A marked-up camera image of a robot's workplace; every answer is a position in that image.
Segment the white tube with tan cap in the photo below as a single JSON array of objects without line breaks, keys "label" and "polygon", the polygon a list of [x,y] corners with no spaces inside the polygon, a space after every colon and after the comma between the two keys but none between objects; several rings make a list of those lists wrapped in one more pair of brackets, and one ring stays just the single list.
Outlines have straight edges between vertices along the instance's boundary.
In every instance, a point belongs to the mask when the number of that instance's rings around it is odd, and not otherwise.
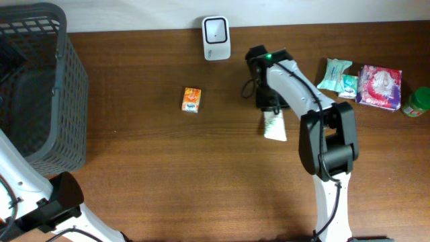
[{"label": "white tube with tan cap", "polygon": [[264,117],[264,137],[282,142],[287,141],[284,116],[282,112],[263,112]]}]

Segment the teal wet wipes pouch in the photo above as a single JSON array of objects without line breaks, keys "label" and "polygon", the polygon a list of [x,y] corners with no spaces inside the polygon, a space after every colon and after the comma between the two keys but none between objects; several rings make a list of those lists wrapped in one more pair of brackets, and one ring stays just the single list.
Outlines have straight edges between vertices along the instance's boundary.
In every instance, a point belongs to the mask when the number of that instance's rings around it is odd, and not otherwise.
[{"label": "teal wet wipes pouch", "polygon": [[353,63],[349,60],[327,59],[327,69],[322,81],[316,86],[341,93],[345,90],[343,74]]}]

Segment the small orange box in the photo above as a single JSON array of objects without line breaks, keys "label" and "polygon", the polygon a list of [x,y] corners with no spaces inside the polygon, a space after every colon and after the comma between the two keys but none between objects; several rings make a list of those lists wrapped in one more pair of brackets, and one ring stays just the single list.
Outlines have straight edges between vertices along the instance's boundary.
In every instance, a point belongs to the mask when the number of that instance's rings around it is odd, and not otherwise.
[{"label": "small orange box", "polygon": [[201,96],[201,89],[186,87],[183,95],[181,109],[184,112],[198,113]]}]

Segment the small teal box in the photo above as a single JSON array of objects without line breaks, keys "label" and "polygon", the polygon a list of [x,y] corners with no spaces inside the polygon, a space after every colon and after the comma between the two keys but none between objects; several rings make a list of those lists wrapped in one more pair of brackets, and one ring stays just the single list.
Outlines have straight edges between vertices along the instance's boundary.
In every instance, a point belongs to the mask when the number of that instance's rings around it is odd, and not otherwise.
[{"label": "small teal box", "polygon": [[355,99],[357,96],[358,77],[353,75],[343,75],[344,90],[338,93],[338,97],[345,99]]}]

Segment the red purple tissue pack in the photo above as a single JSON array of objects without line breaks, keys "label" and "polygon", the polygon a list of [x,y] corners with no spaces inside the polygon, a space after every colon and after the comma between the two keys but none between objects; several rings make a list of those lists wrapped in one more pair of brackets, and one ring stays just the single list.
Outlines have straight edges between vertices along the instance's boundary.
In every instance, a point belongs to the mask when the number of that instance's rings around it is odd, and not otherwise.
[{"label": "red purple tissue pack", "polygon": [[394,112],[401,104],[402,71],[364,65],[359,72],[356,102]]}]

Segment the green jar with green lid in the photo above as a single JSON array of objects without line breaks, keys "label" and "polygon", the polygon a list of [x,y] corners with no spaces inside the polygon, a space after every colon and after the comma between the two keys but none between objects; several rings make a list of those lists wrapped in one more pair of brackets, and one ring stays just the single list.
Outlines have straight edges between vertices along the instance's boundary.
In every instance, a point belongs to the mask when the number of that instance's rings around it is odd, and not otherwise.
[{"label": "green jar with green lid", "polygon": [[418,88],[406,99],[401,110],[405,115],[413,118],[429,111],[429,88]]}]

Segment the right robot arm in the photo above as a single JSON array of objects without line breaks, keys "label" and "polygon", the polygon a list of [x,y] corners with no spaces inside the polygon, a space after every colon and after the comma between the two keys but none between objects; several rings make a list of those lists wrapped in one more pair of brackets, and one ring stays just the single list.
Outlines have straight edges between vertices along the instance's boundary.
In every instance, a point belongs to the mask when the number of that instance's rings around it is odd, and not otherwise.
[{"label": "right robot arm", "polygon": [[312,241],[352,241],[347,189],[359,155],[353,108],[322,94],[286,50],[260,45],[245,60],[257,108],[274,116],[289,108],[300,121],[298,152],[314,182],[318,213]]}]

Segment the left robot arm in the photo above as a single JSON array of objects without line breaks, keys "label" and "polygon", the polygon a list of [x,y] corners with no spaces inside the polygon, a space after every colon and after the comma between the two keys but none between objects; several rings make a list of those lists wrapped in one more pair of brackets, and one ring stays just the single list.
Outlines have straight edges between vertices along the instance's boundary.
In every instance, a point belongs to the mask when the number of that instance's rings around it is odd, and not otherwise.
[{"label": "left robot arm", "polygon": [[67,171],[51,179],[34,169],[1,134],[1,240],[35,229],[69,241],[127,241],[84,203],[77,180]]}]

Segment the grey plastic mesh basket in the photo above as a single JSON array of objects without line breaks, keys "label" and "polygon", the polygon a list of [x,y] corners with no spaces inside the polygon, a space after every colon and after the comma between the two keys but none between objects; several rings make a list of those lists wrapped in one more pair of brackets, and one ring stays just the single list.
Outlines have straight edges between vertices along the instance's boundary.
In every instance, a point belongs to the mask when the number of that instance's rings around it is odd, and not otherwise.
[{"label": "grey plastic mesh basket", "polygon": [[1,8],[1,129],[41,175],[85,164],[89,77],[53,3]]}]

